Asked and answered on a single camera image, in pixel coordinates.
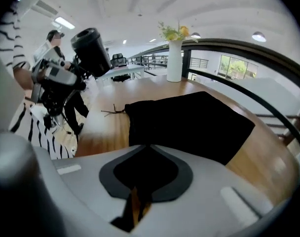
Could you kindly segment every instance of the black railing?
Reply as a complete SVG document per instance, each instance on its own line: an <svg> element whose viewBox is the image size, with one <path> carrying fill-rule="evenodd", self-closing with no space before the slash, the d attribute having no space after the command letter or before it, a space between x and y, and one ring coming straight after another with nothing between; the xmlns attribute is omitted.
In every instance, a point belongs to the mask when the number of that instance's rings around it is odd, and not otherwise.
<svg viewBox="0 0 300 237"><path fill-rule="evenodd" d="M137 63L140 65L146 64L143 63L143 57L146 55L156 54L167 52L169 49L166 45L155 47L147 51L141 52L134 56L129 57L132 63ZM276 118L278 118L283 125L289 129L292 135L297 139L300 144L300 131L285 117L281 114L276 108L274 108L270 103L256 95L255 93L247 90L246 88L235 84L234 82L227 80L225 78L199 71L193 70L190 68L191 64L191 51L192 50L208 50L208 51L217 51L239 55L241 57L259 62L276 72L282 74L291 80L300 88L300 65L294 62L293 60L283 56L273 50L268 48L251 44L248 42L231 40L231 39L200 39L198 43L192 40L186 40L183 42L182 50L183 55L183 67L182 67L182 76L188 78L189 73L197 74L203 77L207 77L216 81L219 81L229 87L232 87L241 93L249 96L267 110L269 110Z"/></svg>

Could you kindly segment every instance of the black pants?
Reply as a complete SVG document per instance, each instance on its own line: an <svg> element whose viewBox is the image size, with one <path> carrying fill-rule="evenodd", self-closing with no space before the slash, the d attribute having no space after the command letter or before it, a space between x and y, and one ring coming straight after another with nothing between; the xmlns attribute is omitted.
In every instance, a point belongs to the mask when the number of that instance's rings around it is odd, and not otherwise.
<svg viewBox="0 0 300 237"><path fill-rule="evenodd" d="M65 115L69 126L76 135L80 133L80 127L75 116L75 109L84 117L87 117L89 110L83 102L80 92L76 92L65 105Z"/></svg>

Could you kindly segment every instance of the white desk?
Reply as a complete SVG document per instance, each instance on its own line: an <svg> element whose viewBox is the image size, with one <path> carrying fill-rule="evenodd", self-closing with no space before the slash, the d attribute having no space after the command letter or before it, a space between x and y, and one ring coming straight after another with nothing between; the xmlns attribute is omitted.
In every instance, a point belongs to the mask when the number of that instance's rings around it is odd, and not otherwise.
<svg viewBox="0 0 300 237"><path fill-rule="evenodd" d="M101 77L98 78L98 80L103 80L103 79L109 79L112 77L117 77L117 76L122 76L125 74L131 74L131 78L135 78L135 73L140 72L141 77L145 77L145 72L144 72L144 67L135 65L135 64L129 64L127 67L120 67L120 68L114 68L109 70L107 73L102 75Z"/></svg>

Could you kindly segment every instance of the white vase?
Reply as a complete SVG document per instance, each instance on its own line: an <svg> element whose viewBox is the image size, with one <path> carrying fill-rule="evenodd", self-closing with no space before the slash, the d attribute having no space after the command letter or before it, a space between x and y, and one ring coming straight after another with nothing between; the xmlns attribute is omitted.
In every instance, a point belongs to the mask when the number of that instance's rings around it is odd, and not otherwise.
<svg viewBox="0 0 300 237"><path fill-rule="evenodd" d="M182 40L169 41L169 60L167 80L172 82L181 81L182 77Z"/></svg>

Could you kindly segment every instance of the ceiling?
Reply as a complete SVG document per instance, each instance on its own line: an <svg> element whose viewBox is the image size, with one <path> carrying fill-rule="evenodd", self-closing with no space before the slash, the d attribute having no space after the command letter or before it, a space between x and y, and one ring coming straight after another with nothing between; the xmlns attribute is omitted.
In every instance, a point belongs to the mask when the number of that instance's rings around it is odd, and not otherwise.
<svg viewBox="0 0 300 237"><path fill-rule="evenodd" d="M62 48L67 53L71 53L69 39L88 27L101 32L105 46L151 48L162 43L158 21L177 26L179 20L203 38L260 44L300 63L300 31L279 0L42 0L58 11L51 17L30 9L37 1L19 3L23 13L22 35L30 51L44 41L57 16L75 25L74 30L63 29L67 40ZM253 40L255 31L264 33L267 42Z"/></svg>

